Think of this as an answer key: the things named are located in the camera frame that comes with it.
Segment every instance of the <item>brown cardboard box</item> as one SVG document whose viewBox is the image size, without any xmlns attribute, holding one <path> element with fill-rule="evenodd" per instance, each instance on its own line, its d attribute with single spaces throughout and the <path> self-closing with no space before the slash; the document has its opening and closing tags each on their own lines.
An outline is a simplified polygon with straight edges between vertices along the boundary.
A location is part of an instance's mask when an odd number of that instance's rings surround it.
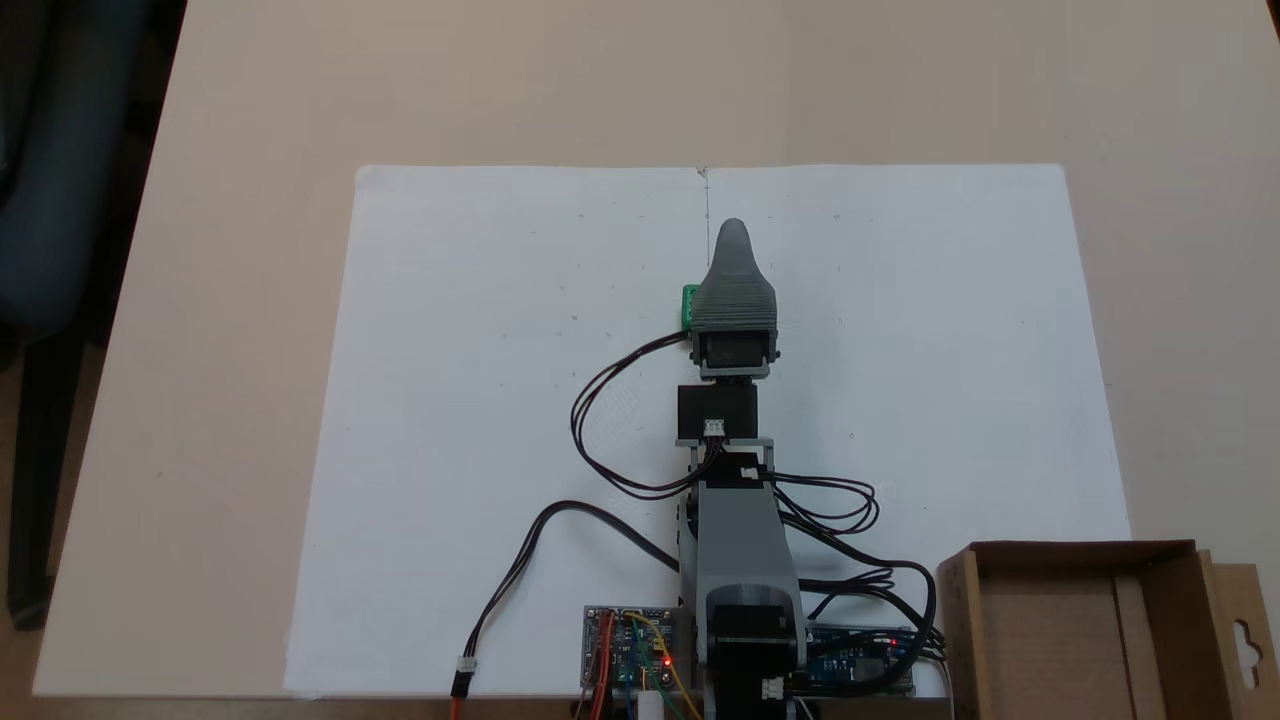
<svg viewBox="0 0 1280 720">
<path fill-rule="evenodd" d="M 938 568 L 961 720 L 1280 717 L 1253 565 L 1192 541 L 978 542 Z M 1247 687 L 1233 624 L 1261 653 Z"/>
</svg>

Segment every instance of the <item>yellow wire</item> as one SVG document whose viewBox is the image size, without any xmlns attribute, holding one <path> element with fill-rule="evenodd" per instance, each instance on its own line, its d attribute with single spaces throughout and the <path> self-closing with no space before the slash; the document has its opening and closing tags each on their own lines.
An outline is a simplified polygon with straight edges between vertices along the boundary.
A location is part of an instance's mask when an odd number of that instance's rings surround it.
<svg viewBox="0 0 1280 720">
<path fill-rule="evenodd" d="M 653 620 L 645 618 L 644 615 L 637 615 L 635 612 L 623 612 L 623 616 L 631 618 L 634 620 L 640 620 L 645 625 L 649 625 L 649 628 L 653 630 L 653 637 L 657 638 L 658 641 L 658 650 L 660 650 L 662 653 L 666 655 L 667 657 L 671 657 L 671 651 L 667 650 L 667 641 L 662 639 L 662 628 L 659 628 L 657 624 L 654 624 Z M 680 694 L 685 696 L 685 702 L 689 703 L 689 710 L 692 711 L 694 717 L 696 717 L 698 720 L 703 720 L 703 714 L 698 712 L 698 706 L 694 705 L 694 698 L 689 697 L 689 691 L 685 689 L 685 683 L 680 682 L 680 673 L 676 673 L 675 657 L 671 657 L 671 676 L 676 679 L 676 687 L 680 688 Z"/>
</svg>

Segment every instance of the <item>circuit board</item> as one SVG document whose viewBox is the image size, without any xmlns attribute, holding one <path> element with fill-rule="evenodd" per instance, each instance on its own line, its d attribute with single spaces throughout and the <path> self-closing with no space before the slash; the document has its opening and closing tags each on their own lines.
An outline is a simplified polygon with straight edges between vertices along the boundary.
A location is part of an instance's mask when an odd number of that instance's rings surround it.
<svg viewBox="0 0 1280 720">
<path fill-rule="evenodd" d="M 836 641 L 863 630 L 878 630 L 869 625 L 809 625 L 805 630 L 808 644 Z M 809 660 L 809 679 L 820 683 L 835 683 L 854 687 L 860 682 L 870 680 L 884 674 L 884 667 L 890 660 L 906 655 L 906 648 L 896 641 L 884 639 L 873 643 L 872 647 L 859 647 L 841 650 Z M 911 670 L 908 669 L 893 685 L 888 694 L 911 694 L 915 692 L 915 682 L 911 679 Z"/>
<path fill-rule="evenodd" d="M 594 685 L 599 674 L 596 648 L 600 639 L 600 624 L 613 612 L 613 632 L 609 647 L 609 682 L 614 689 L 622 689 L 630 680 L 632 689 L 644 687 L 671 688 L 675 679 L 664 664 L 662 650 L 653 638 L 653 630 L 644 623 L 632 623 L 625 614 L 635 612 L 652 620 L 662 629 L 663 641 L 672 652 L 677 652 L 677 614 L 673 607 L 602 607 L 588 606 L 582 611 L 582 662 L 579 680 L 581 685 Z M 635 625 L 640 626 L 636 635 Z M 805 630 L 808 644 L 840 639 L 864 630 L 882 630 L 873 625 L 809 625 Z M 906 650 L 892 641 L 873 643 L 872 647 L 841 650 L 809 661 L 806 674 L 809 680 L 856 685 L 884 673 L 891 660 L 902 657 Z M 908 670 L 887 691 L 887 694 L 913 694 L 915 682 Z"/>
<path fill-rule="evenodd" d="M 582 611 L 582 666 L 579 680 L 582 685 L 594 685 L 600 671 L 598 646 L 600 625 L 613 614 L 613 632 L 609 642 L 609 682 L 614 688 L 631 683 L 632 689 L 663 689 L 675 685 L 669 665 L 662 653 L 653 629 L 639 620 L 628 620 L 627 612 L 635 612 L 653 621 L 662 630 L 662 639 L 675 652 L 676 611 L 671 607 L 600 607 L 588 606 Z"/>
</svg>

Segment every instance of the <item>white paper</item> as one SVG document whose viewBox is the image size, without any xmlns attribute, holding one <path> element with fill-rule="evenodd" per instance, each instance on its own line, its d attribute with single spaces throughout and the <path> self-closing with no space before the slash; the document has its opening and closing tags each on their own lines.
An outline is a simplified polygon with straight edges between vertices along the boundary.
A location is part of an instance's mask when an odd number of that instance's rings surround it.
<svg viewBox="0 0 1280 720">
<path fill-rule="evenodd" d="M 782 470 L 879 488 L 860 548 L 932 569 L 974 539 L 1129 537 L 1057 167 L 365 168 L 287 688 L 447 694 L 556 500 L 675 551 L 673 501 L 630 500 L 586 468 L 568 409 L 605 364 L 678 327 L 681 287 L 728 217 L 778 297 L 762 433 Z M 675 388 L 695 378 L 685 350 L 635 365 L 593 410 L 593 452 L 636 479 L 677 477 Z M 855 570 L 805 538 L 792 551 L 809 577 Z M 899 589 L 922 606 L 910 573 Z M 594 519 L 557 516 L 485 628 L 472 696 L 576 694 L 582 606 L 676 592 Z M 855 601 L 823 620 L 902 624 Z"/>
</svg>

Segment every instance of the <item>beige table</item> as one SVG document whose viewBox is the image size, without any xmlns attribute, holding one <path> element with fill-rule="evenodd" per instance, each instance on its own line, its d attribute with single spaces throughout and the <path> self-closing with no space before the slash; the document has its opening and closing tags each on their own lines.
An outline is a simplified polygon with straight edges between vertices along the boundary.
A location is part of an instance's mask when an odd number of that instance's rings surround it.
<svg viewBox="0 0 1280 720">
<path fill-rule="evenodd" d="M 282 692 L 366 163 L 1062 163 L 1134 533 L 1280 619 L 1277 127 L 1263 0 L 193 0 L 36 691 Z"/>
</svg>

